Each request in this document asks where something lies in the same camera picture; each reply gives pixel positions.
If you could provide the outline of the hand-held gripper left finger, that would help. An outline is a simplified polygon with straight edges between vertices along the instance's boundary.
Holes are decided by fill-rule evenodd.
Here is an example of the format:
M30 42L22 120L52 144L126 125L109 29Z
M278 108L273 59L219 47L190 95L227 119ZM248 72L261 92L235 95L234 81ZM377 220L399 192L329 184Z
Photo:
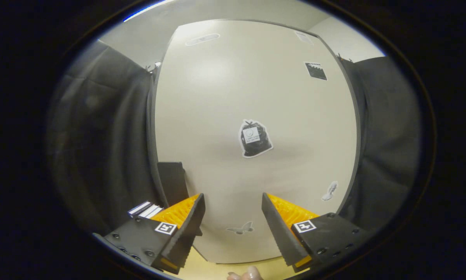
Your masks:
M103 236L103 244L150 271L178 274L185 266L206 211L202 193L168 208L146 201L128 212L129 220Z

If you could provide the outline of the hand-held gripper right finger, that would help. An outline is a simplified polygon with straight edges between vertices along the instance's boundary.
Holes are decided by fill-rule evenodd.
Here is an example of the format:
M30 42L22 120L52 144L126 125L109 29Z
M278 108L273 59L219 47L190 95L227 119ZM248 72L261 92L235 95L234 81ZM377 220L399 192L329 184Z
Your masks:
M261 209L286 265L295 272L332 266L368 240L368 231L336 213L317 215L268 193L263 193Z

